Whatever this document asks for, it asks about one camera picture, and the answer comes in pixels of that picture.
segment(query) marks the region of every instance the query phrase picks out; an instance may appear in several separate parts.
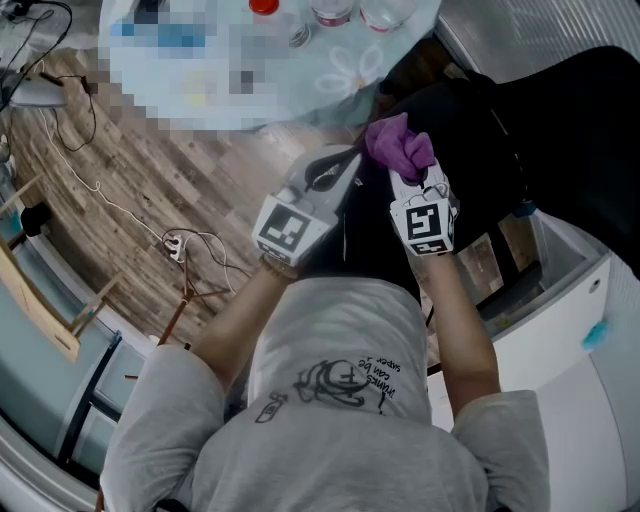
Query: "table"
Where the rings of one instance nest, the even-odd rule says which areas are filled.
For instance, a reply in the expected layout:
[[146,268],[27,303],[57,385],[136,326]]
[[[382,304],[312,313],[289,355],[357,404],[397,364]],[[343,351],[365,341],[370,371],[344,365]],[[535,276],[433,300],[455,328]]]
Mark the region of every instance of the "table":
[[172,128],[238,130],[293,119],[356,125],[367,120],[376,84],[433,30],[440,1],[417,0],[403,26],[380,34],[360,19],[357,2],[349,23],[329,28],[307,0],[292,0],[312,36],[290,49],[254,23],[248,1],[174,0],[150,25],[128,14],[138,0],[104,0],[100,58],[135,106]]

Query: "wooden floor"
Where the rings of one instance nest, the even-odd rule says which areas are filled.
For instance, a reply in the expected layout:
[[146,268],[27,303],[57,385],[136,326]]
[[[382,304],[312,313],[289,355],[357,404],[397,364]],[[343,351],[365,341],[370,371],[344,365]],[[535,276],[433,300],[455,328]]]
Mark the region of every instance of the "wooden floor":
[[[424,55],[435,54],[437,67],[448,62],[433,42],[420,43],[407,57],[399,73],[403,93],[433,83],[437,71]],[[46,61],[54,76],[85,74],[93,67],[84,52],[62,51]],[[91,132],[92,116],[87,96],[77,79],[66,79],[68,106],[58,109],[60,128],[70,146],[80,144]],[[88,186],[100,182],[111,201],[131,210],[162,236],[172,228],[188,228],[218,234],[226,245],[229,262],[251,271],[258,253],[250,233],[264,197],[275,191],[291,162],[306,150],[331,142],[349,143],[358,129],[321,129],[295,123],[269,125],[253,133],[169,132],[148,121],[144,113],[126,105],[126,98],[101,84],[94,99],[95,140],[82,150],[61,150]],[[44,117],[54,141],[54,119]],[[3,114],[6,133],[9,115]],[[50,239],[62,256],[94,289],[99,290],[121,271],[125,278],[109,294],[110,304],[147,335],[160,336],[181,300],[182,270],[172,261],[155,235],[129,215],[109,206],[87,190],[51,146],[40,112],[16,109],[11,126],[12,152],[21,185],[42,172],[39,190],[27,196],[27,204],[46,200],[54,218]],[[213,244],[216,256],[220,248]],[[192,279],[200,292],[226,288],[224,272],[197,237],[189,244],[195,264]],[[245,281],[229,270],[231,284]],[[174,330],[175,341],[191,342],[230,295],[190,304]]]

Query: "extension cord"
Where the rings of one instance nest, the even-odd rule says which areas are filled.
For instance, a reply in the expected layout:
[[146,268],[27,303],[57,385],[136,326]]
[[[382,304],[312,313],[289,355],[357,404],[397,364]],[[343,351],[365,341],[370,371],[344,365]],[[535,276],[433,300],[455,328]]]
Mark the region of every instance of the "extension cord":
[[184,250],[184,238],[181,235],[167,235],[164,246],[172,259],[180,262],[180,256]]

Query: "black fabric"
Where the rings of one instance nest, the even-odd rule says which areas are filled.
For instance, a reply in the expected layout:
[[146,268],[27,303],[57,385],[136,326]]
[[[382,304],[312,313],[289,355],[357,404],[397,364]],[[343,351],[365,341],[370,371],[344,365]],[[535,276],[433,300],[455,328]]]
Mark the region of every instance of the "black fabric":
[[25,208],[20,214],[22,229],[27,236],[40,234],[40,228],[51,219],[51,210],[45,203],[38,203],[31,208]]
[[338,225],[312,253],[300,279],[381,279],[404,288],[420,303],[420,287],[389,213],[394,200],[389,172],[379,169],[365,151],[358,178],[362,185],[351,186],[338,212]]
[[385,114],[409,114],[409,128],[427,132],[436,158],[460,199],[454,245],[459,252],[525,197],[520,166],[504,131],[467,80],[419,91]]
[[507,84],[472,78],[509,133],[536,206],[640,276],[640,64],[604,47]]

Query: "person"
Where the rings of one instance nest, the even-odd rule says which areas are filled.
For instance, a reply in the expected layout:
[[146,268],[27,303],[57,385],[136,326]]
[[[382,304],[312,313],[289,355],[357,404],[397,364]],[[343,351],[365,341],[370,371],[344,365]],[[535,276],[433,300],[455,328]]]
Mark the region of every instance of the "person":
[[[421,260],[455,418],[451,433],[431,424],[420,289],[388,172],[358,178],[304,268],[263,257],[192,350],[151,353],[108,448],[106,510],[548,510],[536,395],[501,392],[450,254]],[[252,357],[248,408],[224,424]]]

